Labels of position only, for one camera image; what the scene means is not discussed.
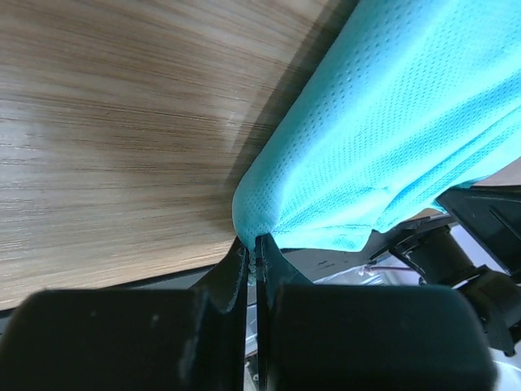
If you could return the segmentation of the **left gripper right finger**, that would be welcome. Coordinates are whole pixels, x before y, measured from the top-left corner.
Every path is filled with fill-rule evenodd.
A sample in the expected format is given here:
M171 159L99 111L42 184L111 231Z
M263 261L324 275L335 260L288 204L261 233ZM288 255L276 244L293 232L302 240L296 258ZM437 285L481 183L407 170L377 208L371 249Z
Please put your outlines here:
M315 284L256 239L262 390L491 390L497 369L456 290Z

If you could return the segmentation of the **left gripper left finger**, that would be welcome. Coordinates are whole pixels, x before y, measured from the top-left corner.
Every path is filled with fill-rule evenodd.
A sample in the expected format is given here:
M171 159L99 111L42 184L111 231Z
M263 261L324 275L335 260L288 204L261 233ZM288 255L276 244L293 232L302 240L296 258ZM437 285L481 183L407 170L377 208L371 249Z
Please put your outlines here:
M248 255L186 289L45 290L1 339L4 390L240 390Z

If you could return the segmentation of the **teal t shirt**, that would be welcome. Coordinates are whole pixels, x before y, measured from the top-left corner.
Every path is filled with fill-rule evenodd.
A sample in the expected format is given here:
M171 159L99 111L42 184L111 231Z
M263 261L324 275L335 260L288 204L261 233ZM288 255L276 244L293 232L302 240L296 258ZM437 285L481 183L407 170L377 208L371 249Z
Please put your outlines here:
M361 1L234 193L248 248L362 249L520 155L517 1Z

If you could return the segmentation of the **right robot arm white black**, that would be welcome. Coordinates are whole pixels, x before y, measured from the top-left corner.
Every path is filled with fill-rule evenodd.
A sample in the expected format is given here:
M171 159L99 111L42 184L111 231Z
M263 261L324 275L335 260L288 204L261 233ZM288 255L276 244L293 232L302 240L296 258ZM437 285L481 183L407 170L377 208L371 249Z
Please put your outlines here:
M446 215L404 222L382 236L370 265L392 255L424 284L456 288L472 305L491 348L507 357L520 342L520 187L453 187L438 197ZM451 235L461 226L500 266L475 266Z

